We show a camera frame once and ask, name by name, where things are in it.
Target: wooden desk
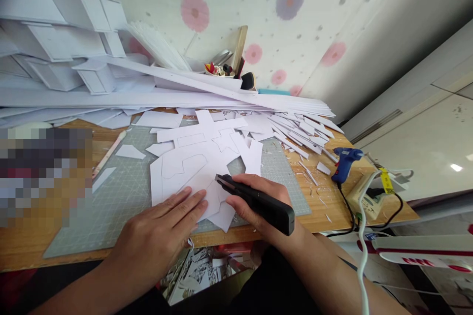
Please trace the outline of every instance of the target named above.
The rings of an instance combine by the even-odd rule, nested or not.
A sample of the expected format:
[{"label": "wooden desk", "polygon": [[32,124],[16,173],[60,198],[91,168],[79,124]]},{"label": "wooden desk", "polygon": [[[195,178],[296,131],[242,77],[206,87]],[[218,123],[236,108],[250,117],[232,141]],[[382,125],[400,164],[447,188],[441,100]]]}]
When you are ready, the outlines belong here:
[{"label": "wooden desk", "polygon": [[[124,129],[109,130],[93,124],[76,120],[64,128],[91,128],[93,133],[93,163],[96,166],[107,152],[107,148],[115,142],[118,134]],[[331,151],[336,147],[353,147],[353,145],[345,138],[343,134],[334,131],[335,139],[331,139],[327,143],[326,148]],[[289,153],[286,151],[288,160],[295,173],[304,172],[304,169],[298,164],[300,161],[297,153]],[[312,175],[318,182],[316,187],[312,181],[306,178],[305,174],[296,175],[302,191],[312,209],[312,214],[298,217],[304,226],[312,233],[347,229],[351,226],[351,219],[348,210],[344,204],[337,187],[332,182],[330,176],[319,172],[315,167],[318,162],[323,162],[330,168],[332,173],[335,171],[333,162],[324,154],[310,154],[309,160],[305,160],[303,164],[310,169]],[[366,159],[356,161],[351,169],[348,180],[343,185],[345,195],[356,185],[364,174],[375,171]],[[380,218],[376,220],[377,224],[382,224],[398,209],[399,202],[396,197],[392,196],[384,203]],[[405,204],[403,210],[396,216],[394,221],[408,221],[418,219],[418,215]],[[10,271],[18,269],[36,268],[63,263],[83,262],[89,260],[103,259],[111,251],[111,249],[97,250],[92,252],[84,252],[59,256],[49,259],[43,259],[42,255],[49,246],[54,236],[59,231],[59,227],[21,229],[21,228],[1,228],[0,229],[0,271]],[[261,237],[258,232],[254,232],[254,228],[250,225],[231,228],[227,234],[223,231],[211,231],[197,234],[192,237],[196,247],[231,244],[242,241],[259,240]]]}]

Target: green cutting mat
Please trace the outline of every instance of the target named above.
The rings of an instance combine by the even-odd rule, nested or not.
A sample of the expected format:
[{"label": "green cutting mat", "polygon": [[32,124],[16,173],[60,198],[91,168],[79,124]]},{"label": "green cutting mat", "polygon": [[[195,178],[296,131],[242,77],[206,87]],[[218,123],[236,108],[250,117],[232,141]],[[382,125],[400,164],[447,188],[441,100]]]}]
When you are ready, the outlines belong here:
[{"label": "green cutting mat", "polygon": [[[196,120],[183,120],[181,126],[196,123]],[[146,157],[139,160],[113,154],[102,172],[109,167],[116,167],[115,171],[92,197],[86,198],[83,207],[71,210],[71,215],[76,217],[70,218],[69,227],[59,231],[44,253],[44,258],[113,247],[125,223],[151,206],[149,165],[157,157],[145,150],[156,143],[156,134],[149,131],[150,128],[131,126],[120,146],[132,144]],[[287,187],[296,215],[310,214],[310,207],[281,144],[274,138],[263,143],[261,175]],[[244,172],[241,158],[232,161],[228,169],[231,175]],[[231,227],[244,224],[247,223],[236,215]],[[218,227],[203,220],[195,233],[213,230],[218,230]]]}]

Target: floral wallpaper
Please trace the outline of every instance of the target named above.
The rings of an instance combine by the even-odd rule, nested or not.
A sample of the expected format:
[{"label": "floral wallpaper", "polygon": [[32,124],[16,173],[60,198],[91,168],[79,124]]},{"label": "floral wallpaper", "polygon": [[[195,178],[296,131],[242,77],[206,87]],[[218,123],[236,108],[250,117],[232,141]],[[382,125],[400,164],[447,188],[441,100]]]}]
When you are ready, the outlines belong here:
[{"label": "floral wallpaper", "polygon": [[[243,71],[255,74],[258,88],[322,98],[304,85],[314,75],[330,83],[330,71],[357,50],[346,39],[363,35],[381,0],[120,1],[128,21],[156,26],[181,53],[203,61],[234,50],[239,26],[248,25]],[[131,51],[144,53],[129,41]]]}]

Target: red and white device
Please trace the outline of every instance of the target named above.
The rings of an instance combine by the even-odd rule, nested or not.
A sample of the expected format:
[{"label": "red and white device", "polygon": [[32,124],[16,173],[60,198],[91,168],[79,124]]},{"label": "red and white device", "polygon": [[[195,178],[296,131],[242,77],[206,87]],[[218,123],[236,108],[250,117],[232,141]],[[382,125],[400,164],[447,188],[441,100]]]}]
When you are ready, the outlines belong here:
[{"label": "red and white device", "polygon": [[386,261],[473,272],[473,224],[465,235],[395,236],[365,241]]}]

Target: yellow tag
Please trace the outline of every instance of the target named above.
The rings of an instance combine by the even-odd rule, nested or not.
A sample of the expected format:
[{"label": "yellow tag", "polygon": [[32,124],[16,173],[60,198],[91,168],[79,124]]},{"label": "yellow tag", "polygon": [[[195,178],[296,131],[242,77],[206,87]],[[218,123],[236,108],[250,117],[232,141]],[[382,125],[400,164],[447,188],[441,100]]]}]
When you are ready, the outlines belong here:
[{"label": "yellow tag", "polygon": [[391,183],[391,179],[389,178],[388,171],[386,169],[381,168],[381,181],[383,182],[384,191],[386,194],[395,194],[393,184]]}]

